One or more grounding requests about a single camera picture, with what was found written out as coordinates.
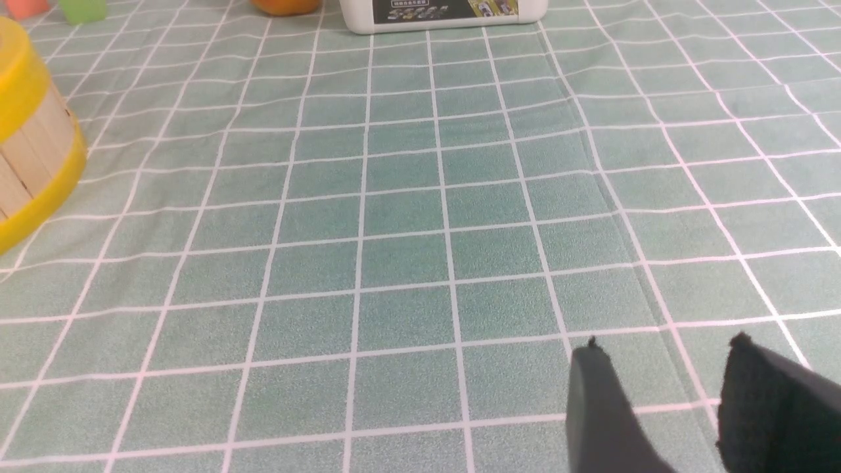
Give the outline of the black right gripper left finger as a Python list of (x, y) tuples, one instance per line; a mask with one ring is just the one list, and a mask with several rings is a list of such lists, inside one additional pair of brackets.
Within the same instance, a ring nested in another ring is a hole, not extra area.
[(566, 439), (571, 472), (673, 472), (644, 433), (594, 336), (572, 351)]

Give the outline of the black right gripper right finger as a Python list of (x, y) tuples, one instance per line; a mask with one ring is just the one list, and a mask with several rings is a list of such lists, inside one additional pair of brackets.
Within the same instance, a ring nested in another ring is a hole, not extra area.
[(754, 342), (730, 341), (717, 410), (728, 472), (838, 472), (839, 385)]

